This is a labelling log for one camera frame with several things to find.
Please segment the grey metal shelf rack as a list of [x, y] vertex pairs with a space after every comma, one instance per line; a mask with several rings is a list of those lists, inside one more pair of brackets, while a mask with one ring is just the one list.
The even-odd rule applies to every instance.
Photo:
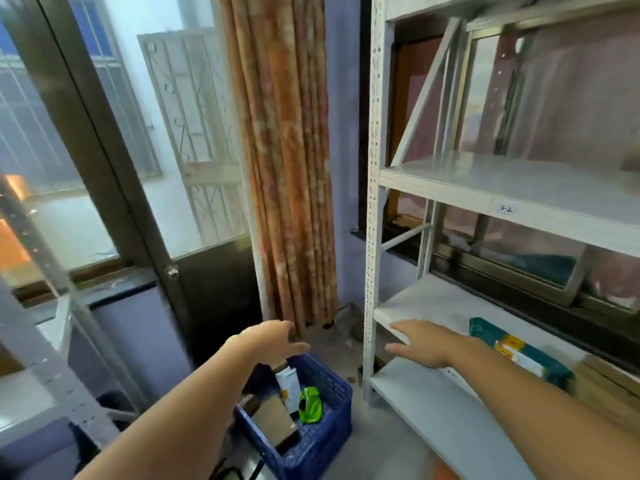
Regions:
[[[0, 345], [23, 367], [13, 391], [0, 382], [0, 448], [65, 418], [99, 449], [116, 439], [115, 420], [132, 422], [150, 405], [107, 334], [79, 297], [7, 175], [0, 170], [0, 214], [20, 245], [43, 274], [56, 298], [52, 320], [36, 324], [0, 276]], [[91, 345], [131, 405], [131, 410], [104, 408], [68, 364], [73, 330]]]

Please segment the person's right hand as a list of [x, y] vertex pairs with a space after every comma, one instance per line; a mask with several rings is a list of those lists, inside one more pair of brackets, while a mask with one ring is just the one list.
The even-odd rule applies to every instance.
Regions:
[[427, 320], [409, 319], [391, 324], [408, 339], [416, 359], [407, 359], [430, 369], [443, 369], [459, 365], [477, 345], [475, 338], [461, 335]]

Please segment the person's right forearm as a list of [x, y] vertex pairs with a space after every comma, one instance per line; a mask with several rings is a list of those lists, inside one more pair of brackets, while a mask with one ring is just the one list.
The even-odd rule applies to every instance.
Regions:
[[480, 340], [444, 352], [538, 480], [640, 480], [640, 439], [621, 426]]

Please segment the person's left forearm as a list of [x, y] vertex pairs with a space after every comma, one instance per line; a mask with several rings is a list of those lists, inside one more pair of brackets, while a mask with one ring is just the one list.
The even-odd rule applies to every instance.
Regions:
[[264, 350], [247, 334], [229, 340], [74, 480], [207, 480], [234, 406]]

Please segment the green packet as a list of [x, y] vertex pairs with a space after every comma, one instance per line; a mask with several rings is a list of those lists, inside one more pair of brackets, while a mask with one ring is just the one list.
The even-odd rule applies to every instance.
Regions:
[[305, 387], [300, 391], [298, 414], [302, 424], [316, 424], [323, 419], [323, 404], [317, 387]]

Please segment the white bottle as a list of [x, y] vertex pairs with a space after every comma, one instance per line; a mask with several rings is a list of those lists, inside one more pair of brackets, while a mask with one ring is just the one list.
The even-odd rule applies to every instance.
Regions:
[[275, 370], [275, 377], [288, 414], [299, 414], [301, 387], [297, 370], [290, 365], [283, 365]]

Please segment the person's left hand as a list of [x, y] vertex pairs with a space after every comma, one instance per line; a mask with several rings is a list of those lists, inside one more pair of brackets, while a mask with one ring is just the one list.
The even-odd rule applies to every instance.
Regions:
[[292, 339], [295, 326], [290, 321], [268, 320], [231, 336], [225, 346], [239, 351], [255, 364], [277, 368], [292, 357], [281, 357], [280, 348]]

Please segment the dark framed glass door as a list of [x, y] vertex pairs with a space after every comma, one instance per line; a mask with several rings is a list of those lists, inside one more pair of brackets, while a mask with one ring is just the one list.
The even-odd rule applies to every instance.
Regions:
[[[172, 153], [138, 36], [214, 28], [228, 83], [214, 19], [212, 0], [0, 0], [0, 170], [150, 402], [262, 318], [231, 94], [249, 232], [171, 257], [152, 209]], [[100, 271], [116, 298], [89, 298]]]

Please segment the brown cardboard box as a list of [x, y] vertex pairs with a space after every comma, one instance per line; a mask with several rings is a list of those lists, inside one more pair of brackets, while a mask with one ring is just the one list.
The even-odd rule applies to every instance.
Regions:
[[267, 443], [279, 452], [285, 452], [300, 440], [300, 432], [279, 395], [270, 395], [261, 401], [251, 416]]

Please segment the stack of brown cardboard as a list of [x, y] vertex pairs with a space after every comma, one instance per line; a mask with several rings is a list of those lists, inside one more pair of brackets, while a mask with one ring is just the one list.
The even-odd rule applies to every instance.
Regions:
[[640, 378], [586, 355], [573, 368], [571, 395], [640, 439]]

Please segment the white metal window grille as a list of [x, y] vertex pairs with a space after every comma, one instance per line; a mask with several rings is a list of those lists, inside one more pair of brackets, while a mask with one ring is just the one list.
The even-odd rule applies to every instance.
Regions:
[[214, 28], [138, 36], [172, 153], [168, 188], [152, 197], [171, 257], [249, 232], [244, 177]]

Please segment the teal wrapped package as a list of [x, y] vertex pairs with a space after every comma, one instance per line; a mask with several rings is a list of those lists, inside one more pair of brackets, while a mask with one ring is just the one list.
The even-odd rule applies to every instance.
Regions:
[[492, 350], [511, 362], [565, 392], [569, 391], [573, 372], [560, 361], [535, 348], [523, 339], [508, 334], [481, 317], [469, 319], [469, 335], [482, 340]]

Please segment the orange patterned curtain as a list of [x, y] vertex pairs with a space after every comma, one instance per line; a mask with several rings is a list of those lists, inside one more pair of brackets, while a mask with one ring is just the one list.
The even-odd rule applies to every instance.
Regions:
[[257, 219], [268, 319], [329, 328], [339, 311], [324, 0], [215, 0]]

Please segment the blue plastic crate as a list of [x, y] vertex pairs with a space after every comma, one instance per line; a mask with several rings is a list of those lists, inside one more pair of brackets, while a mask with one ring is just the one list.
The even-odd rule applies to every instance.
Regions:
[[240, 405], [234, 410], [236, 424], [277, 480], [319, 480], [351, 435], [353, 389], [313, 354], [294, 356], [288, 364], [297, 371], [302, 387], [317, 388], [322, 419], [303, 424], [296, 418], [298, 437], [289, 441], [286, 451], [274, 447]]

